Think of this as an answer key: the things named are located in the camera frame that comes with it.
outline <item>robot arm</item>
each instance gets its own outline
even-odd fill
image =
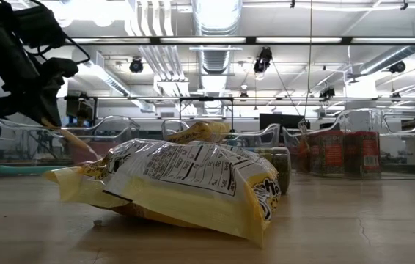
[[[59,48],[66,39],[73,42],[54,19],[52,11],[33,0],[36,7],[13,11],[9,3],[0,1],[0,77],[2,89],[10,92],[0,98],[0,117],[20,112],[42,124],[46,119],[61,126],[56,104],[56,94],[64,83],[63,77],[78,72],[77,64],[70,59],[50,58],[39,63],[36,56],[43,56],[52,48]],[[38,48],[37,54],[24,50],[23,45]],[[43,52],[41,46],[48,46]]]

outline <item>teal mat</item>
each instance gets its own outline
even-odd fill
[[[30,175],[42,174],[53,169],[62,169],[65,166],[4,166],[0,165],[0,175]]]

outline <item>white ceiling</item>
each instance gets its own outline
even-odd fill
[[[260,3],[259,0],[245,0],[244,4]],[[290,1],[278,1],[289,4]],[[371,7],[375,1],[369,0],[321,0],[314,1],[315,6],[322,7]],[[403,1],[389,0],[382,1],[379,7],[400,6]],[[410,6],[415,6],[415,0],[407,1]],[[181,7],[189,5],[190,1],[174,0],[172,6]],[[310,4],[310,1],[297,1],[298,5]],[[415,35],[415,9],[407,10],[379,10],[366,12],[331,12],[313,10],[312,12],[312,34],[317,36],[414,36]],[[241,13],[240,35],[260,36],[260,35],[284,35],[284,36],[308,36],[310,33],[311,12],[304,8],[291,9],[284,7],[244,7]],[[192,13],[172,11],[172,27],[176,35],[192,35],[193,22]],[[124,30],[124,21],[115,21],[107,27],[96,26],[92,21],[74,21],[65,31],[71,37],[102,37],[102,36],[127,36]],[[250,97],[254,96],[254,88],[257,88],[257,96],[270,97],[278,95],[284,91],[281,78],[289,90],[294,90],[294,96],[305,95],[307,83],[309,87],[314,87],[319,81],[330,73],[329,70],[336,70],[340,65],[348,63],[348,47],[346,46],[274,46],[273,59],[277,63],[277,70],[273,65],[267,70],[264,80],[255,81],[253,70],[249,71],[249,63],[253,62],[260,52],[259,46],[243,46],[242,51],[235,51],[232,56],[231,73],[227,81],[228,93],[238,96],[240,85],[244,82],[248,84]],[[358,64],[367,62],[377,55],[388,50],[389,46],[352,46],[350,48],[350,62]],[[133,56],[141,56],[136,46],[98,46],[95,47],[106,58],[106,67],[120,77],[132,91],[137,95],[154,96],[151,88],[153,85],[153,72],[144,66],[144,71],[140,74],[131,74],[128,66]],[[200,88],[199,69],[196,53],[189,51],[188,47],[178,47],[180,60],[183,70],[190,84],[191,92],[196,92]],[[311,53],[312,66],[310,73],[306,71],[306,64]],[[118,68],[116,63],[121,62],[122,67]],[[245,62],[243,67],[238,62]],[[291,62],[302,62],[303,65],[287,65]],[[404,60],[408,72],[415,68],[415,55]],[[323,64],[328,65],[328,70],[323,70]],[[404,73],[402,77],[393,81],[395,89],[415,84],[415,71]],[[377,90],[380,94],[388,93],[392,88],[392,83],[388,81],[389,73],[375,74]],[[334,84],[337,94],[342,94],[343,83]],[[71,89],[84,89],[89,94],[102,95],[110,89],[98,78],[87,74],[80,74],[70,85]]]

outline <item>ceiling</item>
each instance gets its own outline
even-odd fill
[[[22,1],[10,1],[16,8],[23,8]],[[403,0],[369,1],[369,0],[321,0],[313,1],[314,7],[334,8],[335,11],[313,10],[305,6],[310,1],[296,1],[295,8],[289,8],[291,1],[263,1],[245,0],[241,11],[239,35],[243,36],[309,36],[312,31],[314,36],[415,36],[415,8],[406,10],[373,10],[369,12],[343,12],[354,7],[391,8],[403,5]],[[415,7],[415,0],[407,1],[409,7]],[[125,1],[107,1],[110,14],[122,14],[121,6]],[[191,1],[174,0],[172,6],[172,28],[175,35],[193,35],[193,13],[186,12],[191,6]],[[100,27],[93,21],[74,21],[64,30],[71,37],[104,37],[127,36],[124,29],[124,21],[118,20],[110,26]],[[252,63],[261,51],[260,46],[236,45],[243,50],[235,51],[230,68],[230,76],[227,78],[225,95],[238,96],[241,84],[247,84],[247,92],[250,97],[274,97],[285,95],[284,87],[293,92],[293,96],[305,96],[307,85],[314,92],[323,87],[317,84],[324,78],[346,65],[365,63],[389,50],[390,46],[273,46],[274,65],[266,71],[262,81],[255,80]],[[130,89],[131,93],[138,96],[156,96],[153,87],[154,73],[147,64],[142,73],[129,71],[129,63],[135,56],[142,56],[136,46],[110,46],[102,45],[92,47],[92,52],[98,50],[106,59],[106,69],[119,77]],[[198,56],[195,51],[189,51],[188,46],[177,48],[183,71],[189,81],[189,91],[192,95],[198,95],[202,88],[200,84]],[[378,95],[388,95],[392,89],[399,89],[415,84],[415,54],[404,59],[406,71],[394,74],[391,81],[390,73],[379,72],[372,77],[376,83]],[[343,81],[333,84],[337,96],[343,95]],[[74,81],[70,82],[70,89],[87,91],[90,95],[110,96],[114,92],[99,78],[88,73],[79,73]],[[405,94],[415,97],[415,90]]]

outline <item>table surface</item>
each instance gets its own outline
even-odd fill
[[[415,263],[415,180],[296,175],[264,249],[58,199],[41,177],[0,177],[1,264]]]

